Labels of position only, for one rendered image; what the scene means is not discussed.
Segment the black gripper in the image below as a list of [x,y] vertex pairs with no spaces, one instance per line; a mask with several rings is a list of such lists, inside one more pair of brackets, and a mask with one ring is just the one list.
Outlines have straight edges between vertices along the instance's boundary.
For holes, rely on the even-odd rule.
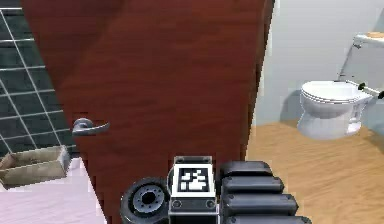
[[122,224],[168,224],[169,200],[163,178],[146,177],[135,182],[120,200]]

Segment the red-brown wooden room door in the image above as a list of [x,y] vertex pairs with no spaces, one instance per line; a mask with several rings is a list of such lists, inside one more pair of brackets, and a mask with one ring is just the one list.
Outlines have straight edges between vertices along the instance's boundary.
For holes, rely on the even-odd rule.
[[275,0],[21,0],[108,224],[177,155],[246,154]]

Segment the white toilet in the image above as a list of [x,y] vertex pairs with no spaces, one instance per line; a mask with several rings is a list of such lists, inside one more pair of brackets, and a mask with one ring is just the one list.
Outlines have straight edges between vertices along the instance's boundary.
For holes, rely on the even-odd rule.
[[308,81],[301,86],[301,134],[332,140],[356,134],[363,112],[384,101],[384,32],[353,38],[335,80]]

